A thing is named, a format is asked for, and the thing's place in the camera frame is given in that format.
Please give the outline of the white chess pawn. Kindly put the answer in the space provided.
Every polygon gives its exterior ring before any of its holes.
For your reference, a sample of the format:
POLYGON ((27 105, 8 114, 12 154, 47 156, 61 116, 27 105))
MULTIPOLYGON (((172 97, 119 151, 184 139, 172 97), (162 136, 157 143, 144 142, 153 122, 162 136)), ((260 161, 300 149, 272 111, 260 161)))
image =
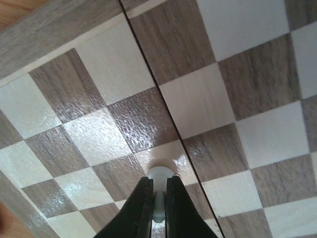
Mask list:
POLYGON ((167 179, 171 178, 174 172, 163 166, 157 166, 149 169, 147 177, 153 180, 154 188, 154 209, 153 221, 162 223, 165 220, 165 199, 167 179))

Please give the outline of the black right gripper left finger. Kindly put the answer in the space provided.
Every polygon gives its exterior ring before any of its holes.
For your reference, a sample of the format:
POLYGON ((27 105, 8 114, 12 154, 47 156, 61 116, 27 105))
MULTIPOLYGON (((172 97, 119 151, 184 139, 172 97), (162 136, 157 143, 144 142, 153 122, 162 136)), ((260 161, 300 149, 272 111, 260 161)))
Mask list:
POLYGON ((154 182, 142 177, 119 213, 95 238, 149 238, 154 209, 154 182))

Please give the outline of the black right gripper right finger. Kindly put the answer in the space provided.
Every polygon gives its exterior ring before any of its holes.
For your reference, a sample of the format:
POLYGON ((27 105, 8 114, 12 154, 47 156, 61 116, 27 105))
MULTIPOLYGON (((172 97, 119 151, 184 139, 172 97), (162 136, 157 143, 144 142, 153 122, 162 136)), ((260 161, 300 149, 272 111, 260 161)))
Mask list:
POLYGON ((178 175, 167 179, 165 235, 167 238, 217 237, 198 213, 178 175))

